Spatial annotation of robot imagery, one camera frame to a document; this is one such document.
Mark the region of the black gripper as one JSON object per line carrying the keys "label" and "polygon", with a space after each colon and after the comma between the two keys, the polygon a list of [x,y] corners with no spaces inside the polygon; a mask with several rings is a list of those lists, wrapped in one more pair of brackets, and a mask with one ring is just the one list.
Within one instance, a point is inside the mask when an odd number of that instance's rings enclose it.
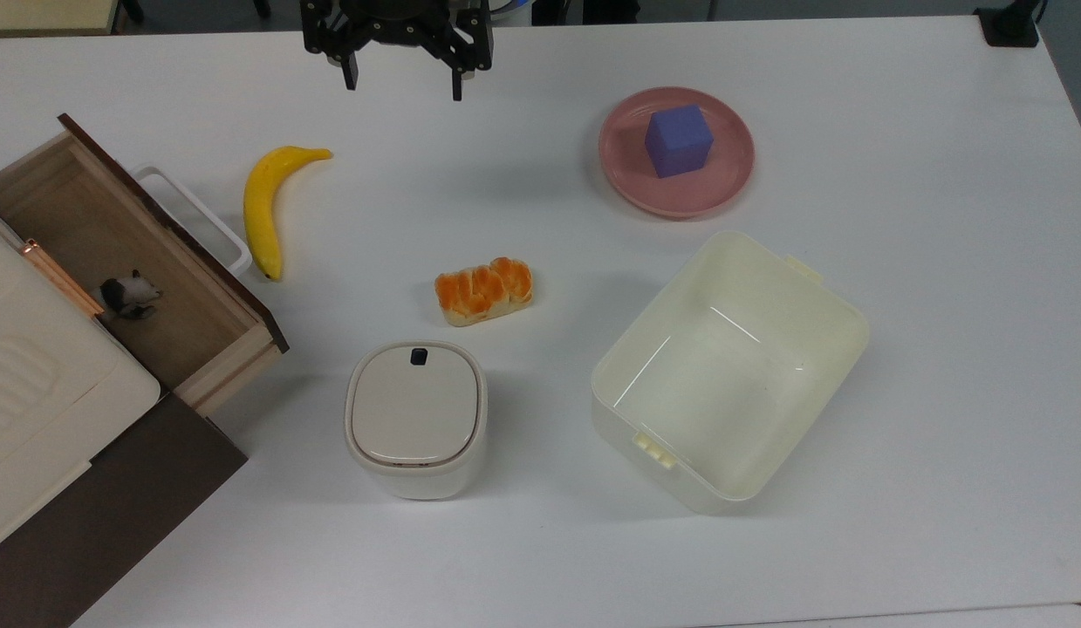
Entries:
{"label": "black gripper", "polygon": [[356,91],[356,53],[370,43],[423,49],[451,69],[452,101],[463,99],[467,72],[492,67],[488,1],[301,1],[304,48],[342,69]]}

